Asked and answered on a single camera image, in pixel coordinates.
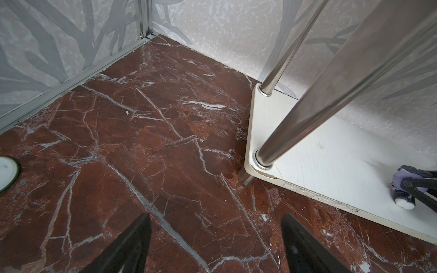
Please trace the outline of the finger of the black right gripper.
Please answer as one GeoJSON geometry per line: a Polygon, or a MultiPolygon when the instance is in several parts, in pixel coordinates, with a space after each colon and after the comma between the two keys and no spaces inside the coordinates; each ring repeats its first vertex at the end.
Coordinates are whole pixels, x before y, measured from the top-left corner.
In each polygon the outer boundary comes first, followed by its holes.
{"type": "Polygon", "coordinates": [[[401,188],[427,207],[437,212],[437,180],[405,178],[401,188]]]}

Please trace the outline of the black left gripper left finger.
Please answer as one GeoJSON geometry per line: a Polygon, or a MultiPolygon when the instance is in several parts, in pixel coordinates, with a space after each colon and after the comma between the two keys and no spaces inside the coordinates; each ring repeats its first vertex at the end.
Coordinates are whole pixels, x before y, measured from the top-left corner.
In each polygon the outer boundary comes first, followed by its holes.
{"type": "Polygon", "coordinates": [[[143,273],[151,241],[150,215],[140,215],[83,273],[143,273]]]}

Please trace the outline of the purple toy with black bow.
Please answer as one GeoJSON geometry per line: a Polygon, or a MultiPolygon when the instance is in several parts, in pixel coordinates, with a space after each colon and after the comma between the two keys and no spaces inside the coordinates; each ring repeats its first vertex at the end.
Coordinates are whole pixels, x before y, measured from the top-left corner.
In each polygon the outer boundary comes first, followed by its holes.
{"type": "Polygon", "coordinates": [[[413,166],[403,165],[393,175],[391,187],[393,189],[393,198],[396,205],[405,209],[413,210],[416,206],[415,197],[407,190],[404,184],[411,180],[436,179],[436,171],[427,171],[418,169],[413,166]]]}

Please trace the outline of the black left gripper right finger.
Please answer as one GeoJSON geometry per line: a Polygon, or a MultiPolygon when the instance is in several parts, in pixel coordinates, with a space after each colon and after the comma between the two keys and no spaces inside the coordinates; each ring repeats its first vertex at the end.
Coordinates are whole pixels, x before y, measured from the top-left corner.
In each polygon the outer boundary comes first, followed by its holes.
{"type": "Polygon", "coordinates": [[[287,264],[291,273],[349,273],[293,215],[281,218],[287,264]]]}

